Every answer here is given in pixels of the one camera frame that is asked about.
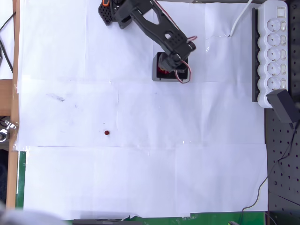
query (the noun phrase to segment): red wire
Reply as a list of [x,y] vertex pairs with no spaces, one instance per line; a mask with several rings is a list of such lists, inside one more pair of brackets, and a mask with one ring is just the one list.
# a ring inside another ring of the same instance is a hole
[[197,37],[198,37],[198,36],[196,36],[196,35],[195,35],[195,36],[191,36],[191,37],[189,37],[187,40],[188,40],[188,41],[195,41],[195,40],[197,39]]
[[191,67],[190,67],[185,61],[181,60],[181,62],[182,62],[184,65],[186,65],[187,68],[188,68],[188,70],[189,70],[189,80],[186,81],[186,82],[182,82],[181,79],[180,79],[179,76],[178,76],[177,70],[174,70],[175,76],[176,76],[176,79],[177,79],[180,83],[188,83],[188,82],[190,82],[190,80],[192,79],[192,69],[191,69]]

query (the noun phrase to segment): metal clamp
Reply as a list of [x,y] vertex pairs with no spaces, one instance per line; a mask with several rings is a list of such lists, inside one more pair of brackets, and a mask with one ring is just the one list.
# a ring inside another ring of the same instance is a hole
[[6,126],[5,129],[0,130],[0,142],[6,141],[6,139],[8,138],[8,131],[10,129],[16,129],[17,128],[15,124],[13,124],[12,122],[10,122],[8,120],[6,120],[4,123],[7,126]]

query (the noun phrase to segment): white power strip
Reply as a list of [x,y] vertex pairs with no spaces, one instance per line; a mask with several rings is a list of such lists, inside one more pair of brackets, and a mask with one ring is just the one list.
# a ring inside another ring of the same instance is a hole
[[267,0],[258,8],[257,28],[260,91],[257,101],[263,108],[272,108],[267,94],[277,89],[288,89],[288,16],[287,5],[281,0]]

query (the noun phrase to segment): orange part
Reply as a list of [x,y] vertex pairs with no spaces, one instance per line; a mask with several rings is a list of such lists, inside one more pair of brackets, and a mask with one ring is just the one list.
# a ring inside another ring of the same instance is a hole
[[102,5],[105,7],[109,6],[109,0],[103,0]]

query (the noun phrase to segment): pegboard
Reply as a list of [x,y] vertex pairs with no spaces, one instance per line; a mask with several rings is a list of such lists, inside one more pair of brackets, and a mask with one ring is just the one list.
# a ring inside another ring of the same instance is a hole
[[[300,102],[300,0],[288,0],[289,23],[289,92]],[[293,136],[289,124],[281,123],[273,109],[265,110],[265,137],[268,172],[284,154]],[[268,179],[269,210],[293,217],[300,224],[300,128],[289,156],[276,164]]]

